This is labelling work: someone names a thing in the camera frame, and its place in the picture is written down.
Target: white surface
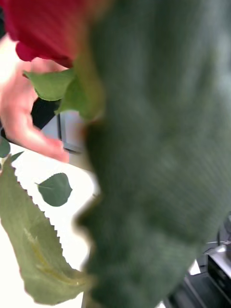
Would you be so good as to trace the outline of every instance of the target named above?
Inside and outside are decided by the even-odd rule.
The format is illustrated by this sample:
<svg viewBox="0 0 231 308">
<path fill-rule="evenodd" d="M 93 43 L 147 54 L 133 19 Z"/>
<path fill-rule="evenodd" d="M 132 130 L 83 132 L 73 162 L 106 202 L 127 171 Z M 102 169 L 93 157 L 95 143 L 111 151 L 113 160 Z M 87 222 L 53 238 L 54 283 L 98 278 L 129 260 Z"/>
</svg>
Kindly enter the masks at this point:
<svg viewBox="0 0 231 308">
<path fill-rule="evenodd" d="M 93 192 L 96 190 L 94 176 L 87 171 L 64 164 L 56 160 L 41 156 L 35 152 L 25 150 L 17 145 L 11 145 L 11 153 L 25 152 L 13 163 L 16 175 L 24 189 L 32 196 L 33 202 L 38 204 L 45 215 L 50 218 L 60 236 L 66 261 L 75 269 L 81 266 L 88 256 L 89 246 L 80 234 L 73 232 L 72 219 L 80 211 Z M 67 203 L 61 207 L 52 207 L 45 203 L 39 194 L 36 183 L 49 176 L 64 172 L 73 189 Z M 46 307 L 34 303 L 33 299 L 24 291 L 24 284 L 19 274 L 19 267 L 9 238 L 0 225 L 0 307 Z M 80 308 L 82 294 L 76 299 L 56 305 L 58 308 Z"/>
</svg>

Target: person's hand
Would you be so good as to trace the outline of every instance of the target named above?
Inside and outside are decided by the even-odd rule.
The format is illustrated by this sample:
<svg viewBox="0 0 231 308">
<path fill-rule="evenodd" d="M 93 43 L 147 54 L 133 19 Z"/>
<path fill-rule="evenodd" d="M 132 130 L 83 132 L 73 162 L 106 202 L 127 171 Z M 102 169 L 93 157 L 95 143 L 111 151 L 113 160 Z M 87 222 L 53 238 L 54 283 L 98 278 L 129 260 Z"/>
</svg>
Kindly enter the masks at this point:
<svg viewBox="0 0 231 308">
<path fill-rule="evenodd" d="M 0 120 L 6 136 L 32 151 L 68 162 L 69 154 L 64 151 L 63 143 L 47 138 L 33 126 L 31 111 L 38 96 L 31 82 L 23 76 L 24 70 L 44 73 L 65 68 L 39 58 L 24 62 L 18 58 L 15 45 L 8 36 L 0 41 Z"/>
</svg>

